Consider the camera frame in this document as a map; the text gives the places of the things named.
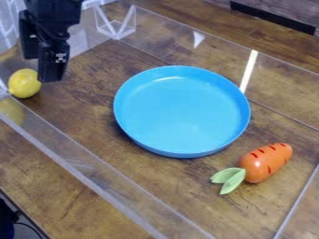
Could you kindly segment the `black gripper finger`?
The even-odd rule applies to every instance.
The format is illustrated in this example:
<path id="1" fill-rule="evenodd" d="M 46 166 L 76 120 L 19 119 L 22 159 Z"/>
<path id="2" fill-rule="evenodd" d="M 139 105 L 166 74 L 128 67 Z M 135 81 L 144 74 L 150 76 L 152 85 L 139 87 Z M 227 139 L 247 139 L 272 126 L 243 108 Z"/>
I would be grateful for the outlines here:
<path id="1" fill-rule="evenodd" d="M 19 12 L 19 32 L 23 55 L 26 59 L 39 58 L 38 23 L 27 10 Z"/>
<path id="2" fill-rule="evenodd" d="M 68 58 L 70 45 L 66 41 L 39 44 L 38 72 L 40 82 L 56 82 L 63 79 Z"/>

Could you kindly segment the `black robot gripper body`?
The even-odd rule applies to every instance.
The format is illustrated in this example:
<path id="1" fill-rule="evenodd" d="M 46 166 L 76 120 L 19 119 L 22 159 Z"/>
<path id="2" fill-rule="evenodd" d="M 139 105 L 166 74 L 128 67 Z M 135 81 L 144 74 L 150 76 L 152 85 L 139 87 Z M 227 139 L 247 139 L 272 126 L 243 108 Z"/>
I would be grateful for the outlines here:
<path id="1" fill-rule="evenodd" d="M 27 22 L 51 35 L 64 35 L 80 23 L 84 0 L 24 0 Z"/>

